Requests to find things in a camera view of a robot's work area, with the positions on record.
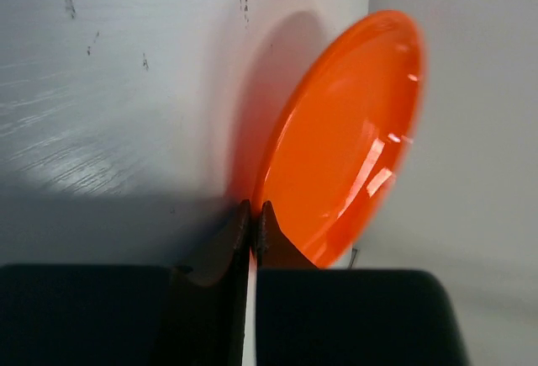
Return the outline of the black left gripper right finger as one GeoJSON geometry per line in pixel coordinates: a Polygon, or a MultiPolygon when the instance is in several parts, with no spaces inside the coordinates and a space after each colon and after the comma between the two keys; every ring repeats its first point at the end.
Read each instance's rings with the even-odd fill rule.
{"type": "Polygon", "coordinates": [[[416,269],[319,269],[270,202],[256,225],[259,365],[468,365],[444,286],[416,269]]]}

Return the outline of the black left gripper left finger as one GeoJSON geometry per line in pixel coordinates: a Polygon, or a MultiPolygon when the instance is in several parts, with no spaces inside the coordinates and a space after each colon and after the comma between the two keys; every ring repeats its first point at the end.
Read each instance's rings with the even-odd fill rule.
{"type": "Polygon", "coordinates": [[[169,266],[9,264],[4,365],[239,365],[251,204],[169,266]]]}

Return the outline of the orange plate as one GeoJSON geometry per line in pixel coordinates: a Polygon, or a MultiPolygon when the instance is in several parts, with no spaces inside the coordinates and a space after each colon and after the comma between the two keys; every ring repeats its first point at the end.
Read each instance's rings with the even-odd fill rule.
{"type": "Polygon", "coordinates": [[[327,268],[375,215],[413,141],[424,38],[405,13],[367,15],[316,59],[280,113],[254,183],[283,235],[327,268]]]}

